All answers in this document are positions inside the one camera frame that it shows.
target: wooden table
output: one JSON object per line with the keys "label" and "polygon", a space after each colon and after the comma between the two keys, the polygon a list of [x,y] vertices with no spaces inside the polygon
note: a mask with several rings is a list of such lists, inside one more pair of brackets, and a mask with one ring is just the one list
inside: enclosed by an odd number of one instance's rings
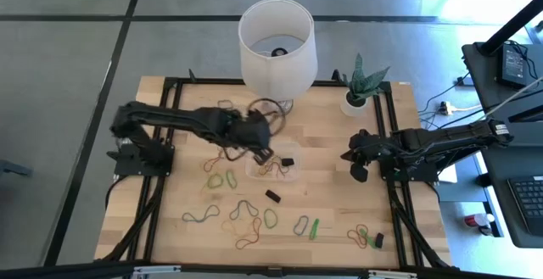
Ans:
{"label": "wooden table", "polygon": [[[164,79],[144,76],[137,101],[158,105]],[[374,104],[368,99],[362,117],[348,117],[339,108],[344,92],[344,87],[310,88],[295,100],[286,127],[272,139],[274,142],[295,141],[301,146],[299,179],[294,182],[257,181],[245,175],[245,159],[221,160],[212,172],[224,174],[226,170],[233,170],[238,187],[232,190],[225,182],[217,189],[202,190],[209,176],[202,165],[217,156],[217,146],[194,134],[176,131],[173,139],[175,163],[166,179],[152,261],[203,265],[398,267],[389,198],[378,163],[370,164],[367,182],[359,183],[350,176],[350,164],[339,158],[347,150],[349,137],[361,128],[378,133]],[[399,128],[420,127],[411,86],[392,83],[392,93]],[[257,98],[243,85],[183,85],[180,108],[216,106],[217,101],[228,99],[236,108],[243,109]],[[386,104],[384,96],[381,98],[381,103]],[[388,134],[386,110],[383,106]],[[141,184],[141,176],[129,177],[111,193],[96,258],[108,254],[133,222]],[[280,204],[265,196],[267,189],[281,196]],[[423,183],[412,182],[411,195],[418,228],[439,256],[450,263],[435,193]],[[236,249],[234,243],[238,237],[232,234],[230,223],[224,221],[229,220],[228,215],[241,199],[249,200],[260,211],[260,218],[265,209],[274,209],[278,224],[272,229],[263,224],[258,243]],[[210,217],[201,224],[182,221],[185,212],[201,217],[210,204],[219,206],[219,216]],[[304,236],[298,237],[293,234],[293,227],[301,215],[307,215],[310,223]],[[310,241],[307,235],[315,218],[320,219],[320,225],[317,238]],[[232,224],[242,234],[252,220],[243,208],[240,219]],[[384,234],[382,249],[369,246],[360,249],[346,237],[347,231],[355,229],[359,223],[367,225],[370,236],[378,232]],[[137,257],[143,255],[146,231],[144,227]],[[403,231],[408,261],[413,264],[409,233],[405,227]]]}

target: potted plant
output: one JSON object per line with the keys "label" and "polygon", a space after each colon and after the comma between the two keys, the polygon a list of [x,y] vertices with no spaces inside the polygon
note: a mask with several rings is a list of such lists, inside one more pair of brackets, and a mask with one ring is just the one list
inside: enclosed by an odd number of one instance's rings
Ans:
{"label": "potted plant", "polygon": [[362,56],[358,53],[356,55],[355,70],[350,81],[347,80],[346,74],[342,74],[342,77],[340,77],[339,72],[335,70],[335,78],[349,88],[341,103],[341,110],[348,116],[356,117],[361,115],[367,104],[367,98],[380,93],[381,90],[378,86],[389,71],[389,68],[387,67],[372,75],[364,76],[362,72]]}

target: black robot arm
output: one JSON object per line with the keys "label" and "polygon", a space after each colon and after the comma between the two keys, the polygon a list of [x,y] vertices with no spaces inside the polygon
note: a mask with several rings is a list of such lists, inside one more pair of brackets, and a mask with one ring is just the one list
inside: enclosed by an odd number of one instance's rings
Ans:
{"label": "black robot arm", "polygon": [[503,122],[476,121],[466,126],[428,131],[405,129],[381,138],[360,130],[350,138],[342,159],[352,161],[351,175],[365,180],[364,166],[377,160],[388,181],[438,180],[438,173],[458,160],[490,146],[505,148],[513,137]]}
{"label": "black robot arm", "polygon": [[[265,114],[256,109],[242,116],[236,109],[202,107],[195,110],[165,109],[140,102],[120,106],[110,130],[116,138],[130,139],[119,151],[108,155],[117,161],[119,176],[165,176],[171,171],[173,146],[149,137],[143,126],[160,126],[190,131],[198,137],[225,149],[229,160],[238,159],[250,151],[255,161],[263,165],[272,155],[270,124]],[[241,149],[237,157],[226,148]]]}

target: white lampshade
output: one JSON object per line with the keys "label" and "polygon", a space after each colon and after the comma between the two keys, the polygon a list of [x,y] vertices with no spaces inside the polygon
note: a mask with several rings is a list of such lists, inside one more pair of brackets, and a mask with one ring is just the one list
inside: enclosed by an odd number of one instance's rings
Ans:
{"label": "white lampshade", "polygon": [[[241,73],[245,85],[261,97],[284,101],[298,97],[317,72],[315,32],[311,14],[292,0],[263,0],[239,21]],[[274,36],[292,36],[303,44],[283,56],[267,57],[251,50]]]}

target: black eraser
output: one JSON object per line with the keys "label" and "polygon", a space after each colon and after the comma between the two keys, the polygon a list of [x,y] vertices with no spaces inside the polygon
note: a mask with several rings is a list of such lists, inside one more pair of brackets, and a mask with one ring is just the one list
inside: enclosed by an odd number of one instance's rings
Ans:
{"label": "black eraser", "polygon": [[294,159],[281,159],[282,166],[291,166],[294,165]]}
{"label": "black eraser", "polygon": [[281,198],[271,190],[266,191],[266,196],[276,203],[281,202]]}
{"label": "black eraser", "polygon": [[383,248],[383,239],[384,239],[384,235],[383,233],[378,233],[377,236],[375,237],[375,247],[376,248]]}

